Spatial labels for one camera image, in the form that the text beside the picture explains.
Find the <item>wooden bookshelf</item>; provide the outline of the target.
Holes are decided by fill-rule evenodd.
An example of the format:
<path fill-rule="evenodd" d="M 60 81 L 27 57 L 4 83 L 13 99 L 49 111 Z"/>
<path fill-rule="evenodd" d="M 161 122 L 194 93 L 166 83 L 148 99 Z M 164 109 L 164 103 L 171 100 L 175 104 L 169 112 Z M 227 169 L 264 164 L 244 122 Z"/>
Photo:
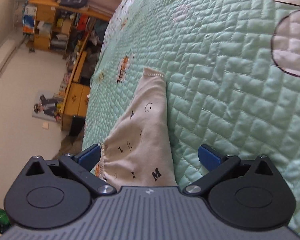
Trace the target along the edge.
<path fill-rule="evenodd" d="M 23 26 L 23 32 L 29 35 L 26 46 L 61 55 L 69 53 L 76 43 L 82 44 L 97 20 L 110 20 L 109 15 L 90 7 L 65 7 L 56 0 L 28 0 L 24 14 L 30 15 L 30 25 Z"/>

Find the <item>beige smiley print baby garment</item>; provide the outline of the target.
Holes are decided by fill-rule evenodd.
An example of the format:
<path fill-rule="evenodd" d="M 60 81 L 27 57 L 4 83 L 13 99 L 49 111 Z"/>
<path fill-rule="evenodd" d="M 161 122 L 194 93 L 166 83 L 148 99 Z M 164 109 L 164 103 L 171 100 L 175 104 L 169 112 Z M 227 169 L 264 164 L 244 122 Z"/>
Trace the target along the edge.
<path fill-rule="evenodd" d="M 144 68 L 133 99 L 101 146 L 98 178 L 115 187 L 175 186 L 164 73 Z"/>

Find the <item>child photo wall poster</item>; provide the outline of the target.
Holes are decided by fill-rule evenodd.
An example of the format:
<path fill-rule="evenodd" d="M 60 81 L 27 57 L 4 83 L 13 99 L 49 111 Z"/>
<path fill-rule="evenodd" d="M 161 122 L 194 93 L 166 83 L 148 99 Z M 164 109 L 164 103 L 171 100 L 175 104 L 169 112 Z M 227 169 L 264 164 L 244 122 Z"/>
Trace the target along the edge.
<path fill-rule="evenodd" d="M 45 121 L 60 122 L 63 98 L 46 90 L 39 90 L 34 100 L 32 117 Z"/>

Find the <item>wooden drawer desk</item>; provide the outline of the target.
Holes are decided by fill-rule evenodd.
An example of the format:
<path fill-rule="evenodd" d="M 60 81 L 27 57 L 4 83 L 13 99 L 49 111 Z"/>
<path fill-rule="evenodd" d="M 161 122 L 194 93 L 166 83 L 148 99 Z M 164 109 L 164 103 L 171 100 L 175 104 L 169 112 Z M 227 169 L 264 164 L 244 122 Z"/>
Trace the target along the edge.
<path fill-rule="evenodd" d="M 65 91 L 65 97 L 61 107 L 61 131 L 70 131 L 73 118 L 85 118 L 87 114 L 90 88 L 89 86 L 81 84 L 81 73 L 87 57 L 86 46 L 91 32 L 92 31 L 88 31 L 84 37 Z"/>

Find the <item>black bag on shelf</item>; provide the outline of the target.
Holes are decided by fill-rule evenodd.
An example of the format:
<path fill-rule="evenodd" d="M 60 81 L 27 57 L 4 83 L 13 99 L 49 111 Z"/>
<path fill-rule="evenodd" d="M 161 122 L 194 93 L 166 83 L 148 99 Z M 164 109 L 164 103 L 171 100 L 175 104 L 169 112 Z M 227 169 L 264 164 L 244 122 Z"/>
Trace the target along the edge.
<path fill-rule="evenodd" d="M 63 7 L 80 9 L 87 5 L 88 0 L 60 0 L 59 5 Z"/>

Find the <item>green quilted bee bedspread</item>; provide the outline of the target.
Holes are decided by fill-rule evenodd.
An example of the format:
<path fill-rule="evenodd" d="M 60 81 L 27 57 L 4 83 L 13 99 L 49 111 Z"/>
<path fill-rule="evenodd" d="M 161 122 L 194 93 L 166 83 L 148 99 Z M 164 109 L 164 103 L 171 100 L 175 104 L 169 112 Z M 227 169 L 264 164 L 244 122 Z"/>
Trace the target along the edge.
<path fill-rule="evenodd" d="M 122 0 L 90 80 L 83 147 L 104 142 L 144 67 L 165 74 L 176 181 L 207 173 L 207 144 L 268 155 L 296 198 L 300 235 L 300 0 Z"/>

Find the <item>white air conditioner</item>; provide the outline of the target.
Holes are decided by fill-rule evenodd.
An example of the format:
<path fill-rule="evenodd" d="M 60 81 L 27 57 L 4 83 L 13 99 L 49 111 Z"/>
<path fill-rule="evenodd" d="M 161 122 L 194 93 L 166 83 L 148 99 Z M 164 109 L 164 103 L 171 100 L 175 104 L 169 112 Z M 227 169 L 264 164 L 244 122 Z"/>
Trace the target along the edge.
<path fill-rule="evenodd" d="M 7 39 L 0 47 L 0 77 L 4 71 L 4 67 L 16 49 L 16 42 L 12 39 Z"/>

